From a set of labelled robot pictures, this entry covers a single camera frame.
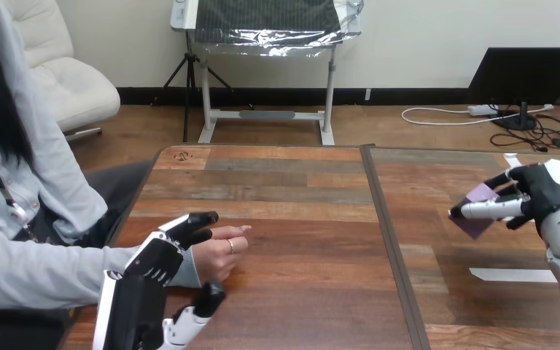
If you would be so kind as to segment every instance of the white wall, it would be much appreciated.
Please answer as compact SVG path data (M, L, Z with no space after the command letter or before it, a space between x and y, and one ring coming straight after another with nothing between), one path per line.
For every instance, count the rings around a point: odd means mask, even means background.
M76 57L118 87L162 86L183 58L171 0L58 2ZM337 87L465 88L487 47L560 46L560 0L366 0L363 25L338 51ZM215 55L210 65L235 87L323 88L326 60Z

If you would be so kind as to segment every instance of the white stand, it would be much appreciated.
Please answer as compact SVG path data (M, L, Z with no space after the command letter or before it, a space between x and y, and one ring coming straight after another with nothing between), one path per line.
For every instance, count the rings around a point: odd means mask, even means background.
M214 135L218 119L251 119L251 120L318 120L323 145L333 146L334 134L332 132L332 106L334 99L334 76L336 72L335 53L336 45L331 47L332 57L327 76L327 100L325 110L319 113L275 112L275 111L241 111L226 112L212 110L209 100L209 74L207 72L207 57L201 60L201 79L203 80L203 113L205 114L205 127L198 139L199 144L208 144Z
M87 130L83 130L83 131L77 131L76 133L73 133L72 135L67 135L66 136L66 140L67 142L71 142L77 139L82 139L83 137L87 137L87 136L91 136L91 135L100 135L102 133L102 129L101 128L93 128L93 129L87 129Z

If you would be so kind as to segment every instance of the cuff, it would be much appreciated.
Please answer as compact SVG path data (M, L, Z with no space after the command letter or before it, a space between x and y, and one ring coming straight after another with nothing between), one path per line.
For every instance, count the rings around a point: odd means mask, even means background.
M184 261L177 271L177 275L173 278L169 286L201 288L201 281L198 279L196 265L194 264L194 255L192 248L183 252Z

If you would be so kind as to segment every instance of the chair base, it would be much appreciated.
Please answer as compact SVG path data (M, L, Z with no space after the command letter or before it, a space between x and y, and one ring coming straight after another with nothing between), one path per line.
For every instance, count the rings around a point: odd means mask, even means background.
M87 129L87 130L77 131L72 135L66 135L66 140L67 142L72 142L77 139L82 139L83 137L88 137L91 135L101 135L101 134L102 134L102 128Z

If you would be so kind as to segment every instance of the logo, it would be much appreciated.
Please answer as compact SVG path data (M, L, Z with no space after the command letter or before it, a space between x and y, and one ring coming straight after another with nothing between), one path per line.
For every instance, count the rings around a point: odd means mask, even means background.
M192 155L188 152L180 152L179 155L174 155L173 158L177 159L180 162L184 162L190 159Z

